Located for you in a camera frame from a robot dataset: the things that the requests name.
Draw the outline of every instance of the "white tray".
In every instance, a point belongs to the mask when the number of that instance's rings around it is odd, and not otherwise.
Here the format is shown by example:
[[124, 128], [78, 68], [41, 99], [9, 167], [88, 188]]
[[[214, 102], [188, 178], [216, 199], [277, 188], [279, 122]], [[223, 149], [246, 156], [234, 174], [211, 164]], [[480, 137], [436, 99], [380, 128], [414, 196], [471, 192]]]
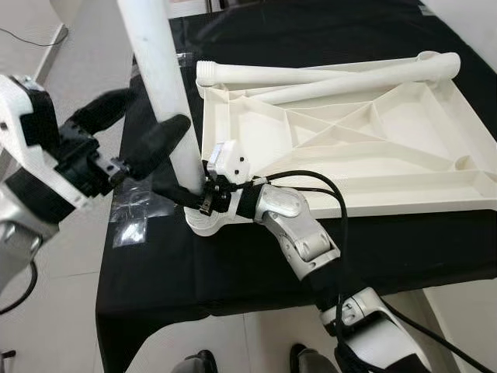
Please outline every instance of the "white tray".
[[[364, 71], [410, 60], [319, 68]], [[250, 97], [278, 88], [199, 86], [205, 100], [203, 158], [218, 142], [236, 139], [252, 175], [322, 173], [342, 191], [350, 216], [497, 211], [495, 140], [452, 81], [280, 106]], [[307, 177], [278, 184], [323, 187]], [[329, 196], [304, 194], [316, 218], [339, 216]]]

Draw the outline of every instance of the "shoe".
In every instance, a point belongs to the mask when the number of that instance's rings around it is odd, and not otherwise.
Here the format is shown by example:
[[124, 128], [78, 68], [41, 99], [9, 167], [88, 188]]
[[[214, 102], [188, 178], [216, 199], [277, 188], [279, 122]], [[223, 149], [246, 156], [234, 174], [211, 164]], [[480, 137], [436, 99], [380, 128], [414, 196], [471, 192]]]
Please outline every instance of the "shoe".
[[205, 368], [205, 373], [218, 373], [216, 359], [214, 355], [209, 350], [201, 350], [197, 357], [203, 361], [203, 367]]
[[296, 343], [292, 346], [290, 350], [290, 373], [299, 373], [298, 355], [306, 348], [302, 343]]

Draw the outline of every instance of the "plastic part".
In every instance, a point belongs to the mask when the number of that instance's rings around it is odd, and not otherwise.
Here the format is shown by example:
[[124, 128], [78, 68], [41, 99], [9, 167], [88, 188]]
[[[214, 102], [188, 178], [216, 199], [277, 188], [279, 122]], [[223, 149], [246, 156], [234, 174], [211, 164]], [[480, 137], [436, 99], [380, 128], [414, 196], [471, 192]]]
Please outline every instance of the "plastic part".
[[22, 167], [12, 174], [5, 184], [29, 211], [46, 223], [58, 224], [75, 209]]
[[[423, 371], [431, 371], [425, 353], [381, 301], [376, 291], [364, 288], [352, 294], [343, 302], [342, 321], [345, 325], [359, 325], [376, 312], [383, 314], [383, 317], [372, 318], [363, 324], [359, 333], [346, 337], [347, 344], [361, 360], [379, 368], [386, 368], [414, 354], [418, 363], [425, 367]], [[322, 310], [320, 318], [323, 325], [331, 325], [336, 320], [336, 306]]]
[[[157, 122], [191, 118], [163, 0], [118, 0]], [[180, 186], [200, 194], [204, 174], [193, 126], [170, 155]]]
[[174, 210], [174, 202], [152, 192], [151, 176], [141, 181], [125, 179], [110, 208], [109, 221], [116, 223], [113, 247], [145, 242], [148, 219], [174, 214]]
[[357, 73], [351, 76], [323, 80], [305, 85], [296, 85], [274, 92], [255, 95], [252, 98], [265, 103], [290, 103], [303, 99], [339, 95], [349, 92], [366, 91], [380, 87], [395, 86], [405, 82], [438, 82], [452, 79], [461, 67], [461, 59], [456, 53], [444, 53], [427, 58]]
[[135, 94], [129, 88], [105, 92], [81, 109], [76, 110], [68, 121], [74, 122], [93, 135], [106, 130], [124, 117], [126, 106], [133, 102], [134, 98]]
[[214, 235], [226, 224], [251, 223], [252, 220], [236, 216], [241, 195], [242, 192], [240, 190], [231, 195], [229, 211], [223, 214], [214, 211], [211, 216], [206, 216], [198, 210], [185, 208], [186, 222], [197, 235], [202, 237]]
[[224, 176], [229, 183], [235, 184], [248, 180], [249, 169], [249, 162], [245, 160], [240, 144], [233, 140], [217, 144], [207, 163], [210, 177], [216, 179]]
[[213, 61], [198, 61], [196, 63], [196, 80], [201, 86], [226, 83], [266, 85], [301, 84], [319, 82], [351, 74], [347, 71], [217, 64]]
[[[32, 83], [26, 78], [26, 84]], [[27, 146], [21, 116], [31, 114], [30, 98], [17, 84], [0, 75], [0, 142], [12, 157], [30, 174], [35, 176], [76, 208], [88, 207], [91, 199], [70, 184], [54, 170], [57, 161], [43, 153], [39, 145]]]
[[[434, 53], [423, 52], [418, 58]], [[416, 58], [319, 69], [362, 72], [411, 62]], [[265, 87], [267, 92], [279, 88]], [[495, 140], [450, 80], [280, 106], [250, 97], [254, 90], [250, 85], [236, 91], [199, 89], [205, 99], [205, 158], [218, 142], [236, 139], [251, 164], [251, 175], [297, 168], [323, 173], [339, 185], [351, 216], [497, 211]], [[304, 177], [278, 183], [322, 187]], [[339, 216], [330, 197], [304, 195], [315, 218]]]

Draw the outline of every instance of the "white pole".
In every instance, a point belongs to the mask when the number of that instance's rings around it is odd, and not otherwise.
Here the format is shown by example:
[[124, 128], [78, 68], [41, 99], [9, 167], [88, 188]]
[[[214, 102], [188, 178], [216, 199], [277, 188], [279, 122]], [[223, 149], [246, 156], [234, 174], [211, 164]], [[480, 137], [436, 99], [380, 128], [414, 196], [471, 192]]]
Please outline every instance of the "white pole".
[[452, 79], [459, 72], [461, 59], [456, 53], [437, 54], [406, 64], [388, 66], [375, 70], [358, 72], [334, 79], [308, 84], [293, 85], [285, 89], [252, 96], [265, 103], [291, 103], [303, 99], [366, 91], [405, 82], [420, 82]]
[[[181, 113], [191, 119], [165, 0], [118, 0], [157, 122]], [[193, 124], [170, 155], [180, 186], [200, 194], [204, 174]]]
[[196, 81], [204, 87], [215, 84], [286, 85], [319, 82], [351, 75], [349, 71], [311, 70], [305, 68], [267, 68], [239, 64], [218, 64], [213, 61], [196, 63]]

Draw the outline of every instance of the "white wall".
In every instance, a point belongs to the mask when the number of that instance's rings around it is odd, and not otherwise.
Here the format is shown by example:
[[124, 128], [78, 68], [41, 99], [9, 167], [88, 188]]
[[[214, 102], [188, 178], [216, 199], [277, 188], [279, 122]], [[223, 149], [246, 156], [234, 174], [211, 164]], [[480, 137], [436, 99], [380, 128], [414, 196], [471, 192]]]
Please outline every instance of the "white wall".
[[72, 26], [83, 0], [50, 0], [61, 21]]
[[[0, 27], [39, 44], [49, 44], [61, 26], [48, 0], [2, 0]], [[45, 47], [23, 43], [0, 32], [0, 74], [35, 75]]]
[[497, 71], [496, 0], [422, 0]]

